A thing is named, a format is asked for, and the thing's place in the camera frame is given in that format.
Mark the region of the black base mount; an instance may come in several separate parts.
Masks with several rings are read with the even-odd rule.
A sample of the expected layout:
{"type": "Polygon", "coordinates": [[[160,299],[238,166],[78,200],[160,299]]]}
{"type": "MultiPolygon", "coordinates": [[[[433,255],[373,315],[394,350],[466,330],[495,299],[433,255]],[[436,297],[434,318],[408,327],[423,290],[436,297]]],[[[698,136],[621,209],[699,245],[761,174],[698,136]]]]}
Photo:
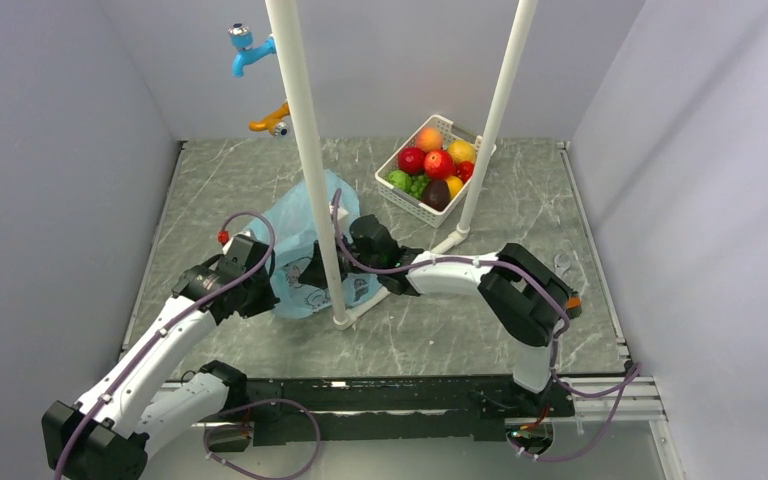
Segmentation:
{"type": "Polygon", "coordinates": [[[533,394],[511,375],[251,379],[206,419],[217,453],[295,442],[470,438],[501,441],[523,425],[575,414],[570,394],[533,394]]]}

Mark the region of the metal wrench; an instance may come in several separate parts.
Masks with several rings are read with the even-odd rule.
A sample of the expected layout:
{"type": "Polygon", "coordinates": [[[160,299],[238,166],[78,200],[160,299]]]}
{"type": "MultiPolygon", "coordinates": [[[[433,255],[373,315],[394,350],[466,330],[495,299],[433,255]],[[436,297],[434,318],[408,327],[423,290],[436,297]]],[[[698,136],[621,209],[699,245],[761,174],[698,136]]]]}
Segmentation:
{"type": "Polygon", "coordinates": [[[573,252],[562,251],[556,254],[554,257],[555,273],[557,275],[563,275],[572,267],[572,263],[574,260],[575,260],[575,256],[573,252]]]}

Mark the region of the blue plastic bag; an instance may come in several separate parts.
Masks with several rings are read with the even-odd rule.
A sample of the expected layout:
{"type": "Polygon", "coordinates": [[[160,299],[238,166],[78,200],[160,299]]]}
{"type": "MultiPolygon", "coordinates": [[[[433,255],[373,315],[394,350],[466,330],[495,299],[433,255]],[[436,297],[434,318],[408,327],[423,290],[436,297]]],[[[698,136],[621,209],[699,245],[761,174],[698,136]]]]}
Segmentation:
{"type": "MultiPolygon", "coordinates": [[[[355,190],[333,171],[325,170],[328,197],[337,189],[342,194],[340,207],[347,211],[349,223],[360,216],[359,198],[355,190]]],[[[304,180],[292,187],[283,197],[262,214],[276,234],[274,247],[276,268],[270,282],[280,300],[272,310],[282,319],[301,319],[331,306],[327,286],[318,288],[299,282],[299,276],[312,259],[317,241],[310,199],[304,180]]],[[[240,232],[267,243],[269,233],[262,221],[250,221],[240,232]]],[[[359,305],[373,297],[381,284],[372,274],[348,274],[343,280],[344,300],[348,307],[359,305]]]]}

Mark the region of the blue toy faucet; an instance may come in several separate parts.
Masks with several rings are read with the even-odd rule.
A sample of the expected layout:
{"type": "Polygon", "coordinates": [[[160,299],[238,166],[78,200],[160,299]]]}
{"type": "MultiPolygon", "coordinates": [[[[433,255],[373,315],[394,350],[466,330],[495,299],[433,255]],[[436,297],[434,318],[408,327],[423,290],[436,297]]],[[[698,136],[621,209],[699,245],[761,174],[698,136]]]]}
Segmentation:
{"type": "Polygon", "coordinates": [[[236,50],[235,58],[232,62],[232,75],[236,78],[244,76],[247,66],[276,53],[273,34],[269,34],[261,44],[255,46],[251,30],[242,23],[235,23],[229,27],[228,35],[232,46],[236,50]]]}

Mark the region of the small red fake fruit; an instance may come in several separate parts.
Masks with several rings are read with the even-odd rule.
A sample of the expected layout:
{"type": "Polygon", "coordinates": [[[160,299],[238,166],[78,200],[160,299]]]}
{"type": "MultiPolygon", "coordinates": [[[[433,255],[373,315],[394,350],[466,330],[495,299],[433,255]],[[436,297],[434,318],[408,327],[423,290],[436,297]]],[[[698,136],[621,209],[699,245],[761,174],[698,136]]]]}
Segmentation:
{"type": "Polygon", "coordinates": [[[475,163],[470,161],[463,161],[456,165],[456,176],[466,184],[472,177],[475,168],[475,163]]]}

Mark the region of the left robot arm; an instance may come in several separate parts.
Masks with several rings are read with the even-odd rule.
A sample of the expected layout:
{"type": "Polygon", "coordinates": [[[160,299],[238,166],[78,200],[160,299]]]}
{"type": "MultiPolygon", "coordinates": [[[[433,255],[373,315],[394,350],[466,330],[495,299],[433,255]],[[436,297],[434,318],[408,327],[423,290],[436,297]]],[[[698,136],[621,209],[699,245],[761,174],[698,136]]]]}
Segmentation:
{"type": "Polygon", "coordinates": [[[156,394],[208,334],[237,314],[272,310],[273,243],[239,234],[223,251],[186,270],[151,327],[75,402],[42,417],[46,458],[57,479],[137,479],[148,461],[190,426],[217,414],[239,417],[247,377],[214,360],[162,399],[156,394]]]}

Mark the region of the orange red fake peach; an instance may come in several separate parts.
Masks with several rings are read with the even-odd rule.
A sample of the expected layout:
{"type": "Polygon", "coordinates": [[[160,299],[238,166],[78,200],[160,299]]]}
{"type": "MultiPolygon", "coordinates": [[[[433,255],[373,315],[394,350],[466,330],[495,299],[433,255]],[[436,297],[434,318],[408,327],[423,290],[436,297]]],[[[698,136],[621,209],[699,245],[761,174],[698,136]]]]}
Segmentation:
{"type": "Polygon", "coordinates": [[[425,153],[442,150],[445,137],[440,130],[434,127],[422,128],[414,138],[414,145],[425,153]]]}

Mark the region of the red fake apple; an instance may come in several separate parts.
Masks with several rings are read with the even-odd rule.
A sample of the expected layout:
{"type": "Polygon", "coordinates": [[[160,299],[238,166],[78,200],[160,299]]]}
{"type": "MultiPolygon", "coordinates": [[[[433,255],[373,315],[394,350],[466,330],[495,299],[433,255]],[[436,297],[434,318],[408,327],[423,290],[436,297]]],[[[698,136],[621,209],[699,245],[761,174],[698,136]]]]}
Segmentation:
{"type": "Polygon", "coordinates": [[[411,146],[402,149],[397,155],[397,167],[408,175],[419,175],[424,172],[426,153],[418,147],[411,146]]]}

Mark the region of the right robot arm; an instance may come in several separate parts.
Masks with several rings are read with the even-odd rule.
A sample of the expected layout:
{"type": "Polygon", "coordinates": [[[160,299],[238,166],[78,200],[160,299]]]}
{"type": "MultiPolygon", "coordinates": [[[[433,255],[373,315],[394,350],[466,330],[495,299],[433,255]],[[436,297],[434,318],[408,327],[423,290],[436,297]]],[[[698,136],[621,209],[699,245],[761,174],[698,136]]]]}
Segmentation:
{"type": "Polygon", "coordinates": [[[373,215],[352,221],[335,240],[341,277],[373,274],[393,295],[482,298],[518,344],[513,406],[534,415],[548,404],[558,338],[580,315],[582,301],[525,247],[507,243],[483,255],[438,254],[400,245],[373,215]]]}

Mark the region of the orange fake fruit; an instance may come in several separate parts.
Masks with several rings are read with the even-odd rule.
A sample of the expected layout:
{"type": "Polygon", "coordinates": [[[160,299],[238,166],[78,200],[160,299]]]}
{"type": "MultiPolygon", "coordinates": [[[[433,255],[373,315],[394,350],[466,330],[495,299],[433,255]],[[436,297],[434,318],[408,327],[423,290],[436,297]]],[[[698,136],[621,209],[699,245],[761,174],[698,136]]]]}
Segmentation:
{"type": "Polygon", "coordinates": [[[464,187],[464,182],[457,176],[452,175],[445,179],[448,187],[449,196],[451,200],[454,200],[456,196],[461,192],[464,187]]]}

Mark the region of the white PVC pipe frame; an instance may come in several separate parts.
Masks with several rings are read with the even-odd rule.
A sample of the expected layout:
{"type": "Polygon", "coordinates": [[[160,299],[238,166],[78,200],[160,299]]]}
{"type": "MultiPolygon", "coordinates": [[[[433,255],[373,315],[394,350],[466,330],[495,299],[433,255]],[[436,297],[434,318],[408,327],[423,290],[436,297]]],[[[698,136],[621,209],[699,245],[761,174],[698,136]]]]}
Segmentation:
{"type": "MultiPolygon", "coordinates": [[[[295,1],[267,1],[265,5],[276,42],[284,90],[295,126],[296,144],[312,207],[313,220],[322,248],[327,287],[332,300],[332,320],[337,329],[345,330],[355,324],[361,315],[380,303],[387,295],[379,292],[371,300],[357,308],[349,309],[345,306],[342,281],[338,272],[334,238],[335,224],[328,218],[330,208],[327,206],[327,189],[320,136],[315,118],[297,3],[295,1]]],[[[490,163],[492,146],[495,144],[508,105],[537,5],[536,1],[526,0],[520,0],[517,4],[482,135],[477,166],[471,179],[472,185],[468,188],[466,199],[463,201],[463,209],[456,229],[442,243],[432,249],[435,254],[449,251],[465,241],[469,235],[471,222],[490,163]]]]}

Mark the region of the green fake fruit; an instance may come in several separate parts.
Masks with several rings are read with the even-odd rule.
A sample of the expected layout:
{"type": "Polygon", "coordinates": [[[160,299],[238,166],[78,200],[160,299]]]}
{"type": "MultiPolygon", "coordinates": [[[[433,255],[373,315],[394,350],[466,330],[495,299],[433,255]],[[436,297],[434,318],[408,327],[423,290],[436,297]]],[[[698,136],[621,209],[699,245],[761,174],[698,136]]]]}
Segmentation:
{"type": "Polygon", "coordinates": [[[394,188],[397,188],[405,193],[410,193],[413,185],[413,177],[399,169],[390,171],[386,175],[386,181],[390,183],[394,188]]]}

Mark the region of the orange toy faucet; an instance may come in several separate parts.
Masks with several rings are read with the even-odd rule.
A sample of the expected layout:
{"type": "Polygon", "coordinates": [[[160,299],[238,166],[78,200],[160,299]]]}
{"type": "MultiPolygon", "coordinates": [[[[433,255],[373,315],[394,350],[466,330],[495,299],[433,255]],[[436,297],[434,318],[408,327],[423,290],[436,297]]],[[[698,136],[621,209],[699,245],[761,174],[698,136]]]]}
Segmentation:
{"type": "Polygon", "coordinates": [[[252,132],[266,132],[273,137],[283,137],[289,133],[290,127],[285,120],[289,115],[289,105],[284,102],[278,109],[262,119],[250,122],[248,128],[252,132]]]}

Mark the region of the dark fake avocado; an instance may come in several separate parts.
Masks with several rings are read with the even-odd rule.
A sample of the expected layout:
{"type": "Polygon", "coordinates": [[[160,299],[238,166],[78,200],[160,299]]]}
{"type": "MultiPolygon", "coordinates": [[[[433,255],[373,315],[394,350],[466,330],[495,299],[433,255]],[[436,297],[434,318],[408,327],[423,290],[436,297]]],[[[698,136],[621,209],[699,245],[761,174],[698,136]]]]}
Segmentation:
{"type": "Polygon", "coordinates": [[[451,201],[448,183],[441,179],[431,179],[424,187],[420,201],[437,212],[443,212],[451,201]]]}

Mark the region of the green fake grapes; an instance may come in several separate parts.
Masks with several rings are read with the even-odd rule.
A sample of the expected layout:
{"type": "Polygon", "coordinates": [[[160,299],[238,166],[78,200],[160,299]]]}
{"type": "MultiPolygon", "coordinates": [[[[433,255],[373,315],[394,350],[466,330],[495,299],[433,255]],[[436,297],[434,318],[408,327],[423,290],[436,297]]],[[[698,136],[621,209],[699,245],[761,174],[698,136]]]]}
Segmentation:
{"type": "Polygon", "coordinates": [[[408,193],[415,199],[421,200],[426,186],[431,182],[431,178],[425,174],[412,177],[412,183],[408,193]]]}

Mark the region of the white plastic basket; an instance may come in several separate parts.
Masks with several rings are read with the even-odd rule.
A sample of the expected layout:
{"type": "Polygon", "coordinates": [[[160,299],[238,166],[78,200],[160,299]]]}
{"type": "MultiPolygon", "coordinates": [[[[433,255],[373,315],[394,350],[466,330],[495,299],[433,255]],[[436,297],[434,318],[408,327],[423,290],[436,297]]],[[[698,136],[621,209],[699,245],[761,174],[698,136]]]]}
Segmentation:
{"type": "Polygon", "coordinates": [[[398,153],[406,147],[415,146],[415,135],[424,127],[434,127],[441,131],[445,137],[442,150],[447,151],[450,143],[455,140],[466,140],[473,144],[476,150],[476,161],[474,162],[475,168],[478,154],[482,151],[483,148],[484,139],[481,135],[467,131],[460,125],[441,115],[433,114],[428,117],[428,119],[426,119],[425,122],[411,136],[409,136],[407,140],[405,140],[399,147],[397,147],[394,153],[392,153],[391,156],[375,172],[375,181],[377,182],[378,191],[385,199],[404,209],[406,212],[410,213],[416,218],[422,220],[429,226],[436,228],[440,226],[445,219],[448,218],[448,216],[454,210],[455,206],[457,206],[461,200],[466,198],[467,192],[474,183],[472,177],[466,184],[464,184],[461,192],[456,196],[454,200],[450,201],[449,205],[443,212],[437,212],[429,208],[420,200],[413,198],[409,193],[405,193],[397,188],[394,188],[390,183],[386,181],[386,175],[390,171],[398,169],[398,153]]]}

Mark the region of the yellow fake lemon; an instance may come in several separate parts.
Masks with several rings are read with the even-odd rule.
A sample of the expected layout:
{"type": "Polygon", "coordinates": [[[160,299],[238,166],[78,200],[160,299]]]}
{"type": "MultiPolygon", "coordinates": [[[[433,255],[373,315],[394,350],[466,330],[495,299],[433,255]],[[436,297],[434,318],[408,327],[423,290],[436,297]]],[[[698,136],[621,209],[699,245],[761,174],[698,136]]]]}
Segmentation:
{"type": "Polygon", "coordinates": [[[456,165],[464,162],[474,163],[476,161],[476,150],[473,144],[466,140],[455,140],[450,143],[447,153],[456,165]]]}

